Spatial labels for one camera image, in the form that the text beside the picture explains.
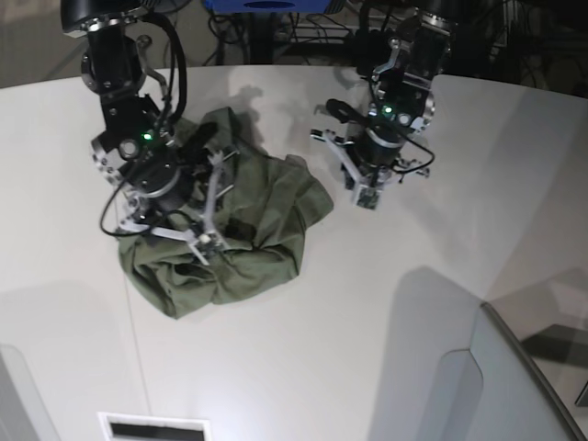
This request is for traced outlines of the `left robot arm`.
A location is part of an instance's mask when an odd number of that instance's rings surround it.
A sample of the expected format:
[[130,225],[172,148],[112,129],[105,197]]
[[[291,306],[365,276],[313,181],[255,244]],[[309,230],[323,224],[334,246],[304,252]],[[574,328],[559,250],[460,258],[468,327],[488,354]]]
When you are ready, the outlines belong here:
[[410,17],[379,31],[368,27],[372,4],[362,6],[356,68],[367,83],[367,98],[357,106],[335,98],[326,102],[326,113],[347,126],[344,136],[311,131],[336,156],[353,204],[363,209],[376,209],[394,181],[428,177],[435,161],[420,137],[435,114],[432,83],[442,72],[463,11],[458,1],[407,5],[413,9]]

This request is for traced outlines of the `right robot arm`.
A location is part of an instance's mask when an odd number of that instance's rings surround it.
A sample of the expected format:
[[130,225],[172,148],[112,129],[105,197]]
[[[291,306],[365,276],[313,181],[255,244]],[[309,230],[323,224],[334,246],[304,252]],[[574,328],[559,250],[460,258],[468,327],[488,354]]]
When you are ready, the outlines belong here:
[[[149,37],[127,35],[127,27],[137,22],[166,34],[169,75],[149,64]],[[213,122],[183,141],[177,137],[187,106],[187,60],[174,25],[155,1],[63,1],[61,23],[64,34],[87,40],[81,76],[98,95],[105,121],[91,154],[114,187],[106,204],[124,197],[126,216],[116,230],[104,233],[183,242],[207,265],[228,247],[213,220],[227,157],[212,143]]]

